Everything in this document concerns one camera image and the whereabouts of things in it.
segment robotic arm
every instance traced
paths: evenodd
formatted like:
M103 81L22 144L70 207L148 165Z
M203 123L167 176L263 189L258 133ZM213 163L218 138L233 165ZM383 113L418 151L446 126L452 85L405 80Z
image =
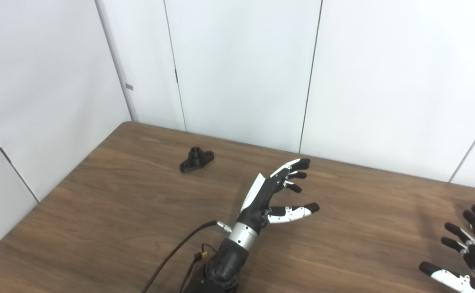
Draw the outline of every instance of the robotic arm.
M472 206L471 211L464 211L464 218L470 224L475 236L475 204ZM443 237L442 244L456 250L459 254L461 254L464 262L466 262L468 267L475 275L475 238L453 223L447 222L445 224L445 228L449 232L456 235L460 241ZM441 267L433 265L429 262L422 262L419 269L429 277L448 287L453 288L455 291L461 293L475 293L475 278L472 276L462 276L455 271L442 269Z
M288 180L306 178L306 173L299 170L309 167L309 159L299 158L285 163L268 178L258 174L245 197L241 213L233 228L218 223L230 234L223 240L215 256L210 258L204 268L191 278L184 292L235 293L241 268L262 228L265 228L268 223L295 221L319 211L319 205L316 203L292 207L269 206L271 197L284 188L300 193L302 189Z

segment wood grain surface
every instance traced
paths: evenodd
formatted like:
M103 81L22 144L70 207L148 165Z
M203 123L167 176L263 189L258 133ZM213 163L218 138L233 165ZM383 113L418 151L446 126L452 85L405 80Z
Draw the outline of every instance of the wood grain surface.
M215 160L179 172L192 146ZM300 155L133 122L122 124L0 242L0 293L139 293L193 229L233 225L259 172ZM251 250L242 293L451 292L418 271L429 260L468 273L443 247L446 221L462 225L475 189L312 158L301 194L321 211L269 225ZM165 266L150 293L175 293L209 228Z

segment black cable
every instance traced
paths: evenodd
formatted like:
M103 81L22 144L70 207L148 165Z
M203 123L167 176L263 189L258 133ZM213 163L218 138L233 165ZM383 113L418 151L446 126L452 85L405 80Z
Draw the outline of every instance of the black cable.
M204 247L205 247L205 246L208 246L214 253L217 252L217 250L215 250L215 248L213 248L213 246L211 246L211 245L208 244L208 243L203 243L203 244L201 245L201 252L204 252Z
M193 259L192 263L190 264L190 267L188 267L187 274L185 275L185 278L183 279L183 282L181 283L181 287L179 288L179 293L183 292L183 287L185 287L185 284L187 283L188 277L192 273L192 270L194 268L194 265L198 262L198 259Z
M217 225L217 221L210 221L210 222L204 223L203 225L199 226L196 230L192 231L192 233L190 233L185 239L183 239L183 241L181 241L181 243L179 243L177 247L174 248L174 250L163 260L163 262L158 267L158 269L156 269L156 271L154 272L154 274L152 275L152 277L146 284L145 288L141 291L141 293L146 293L146 291L149 289L152 282L154 282L154 279L156 279L156 277L158 276L161 269L163 269L163 267L165 266L165 263L167 263L167 261L169 261L170 258L172 258L172 256L181 248L181 246L183 246L183 244L185 244L197 232L203 230L204 228L208 228L210 226L215 226L215 225Z

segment black and white robotic hand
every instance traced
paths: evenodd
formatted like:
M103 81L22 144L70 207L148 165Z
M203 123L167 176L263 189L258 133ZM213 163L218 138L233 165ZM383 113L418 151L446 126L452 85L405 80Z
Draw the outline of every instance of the black and white robotic hand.
M269 223L285 223L302 219L319 211L316 203L304 206L269 206L273 195L284 188L297 193L302 189L291 179L306 178L305 170L310 159L298 158L285 163L268 178L259 174L248 191L235 225L230 228L218 222L230 234L223 240L217 253L195 278L191 279L186 293L235 293L241 268L248 258L255 239Z
M445 228L456 235L460 241L442 237L442 244L461 254L475 276L475 204L472 206L471 211L464 211L464 218L470 224L474 237L455 224L447 222L445 223ZM459 273L442 269L429 262L422 262L420 264L420 271L438 282L453 288L455 291L461 293L475 293L474 276L460 275Z
M271 173L269 178L258 174L256 181L254 181L246 195L243 206L241 206L241 213L237 218L237 222L248 225L259 234L261 228L264 228L268 223L295 221L319 211L319 205L316 203L292 207L269 206L272 195L284 188L301 193L302 189L289 180L306 178L308 175L300 170L306 170L309 167L310 159L298 158L282 165L274 173Z

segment silver cylindrical wrist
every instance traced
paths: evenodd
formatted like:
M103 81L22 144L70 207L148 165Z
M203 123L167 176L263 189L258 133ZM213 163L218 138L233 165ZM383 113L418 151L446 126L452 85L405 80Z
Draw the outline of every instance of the silver cylindrical wrist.
M247 225L237 222L232 228L232 232L228 235L228 239L241 245L244 249L250 250L252 244L257 237L257 233Z

